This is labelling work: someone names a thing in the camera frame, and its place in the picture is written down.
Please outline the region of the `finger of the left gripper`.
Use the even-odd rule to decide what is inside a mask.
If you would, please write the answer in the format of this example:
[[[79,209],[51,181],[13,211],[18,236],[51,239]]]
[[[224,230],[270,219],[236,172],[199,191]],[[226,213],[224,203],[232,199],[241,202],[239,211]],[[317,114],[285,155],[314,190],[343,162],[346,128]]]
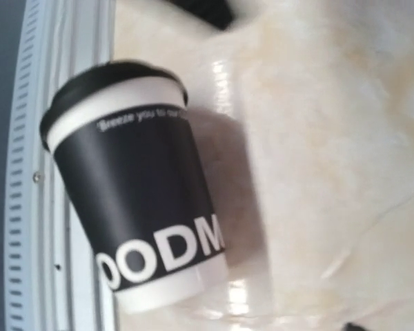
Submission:
[[[170,0],[169,3],[218,30],[226,30],[235,20],[226,0]]]

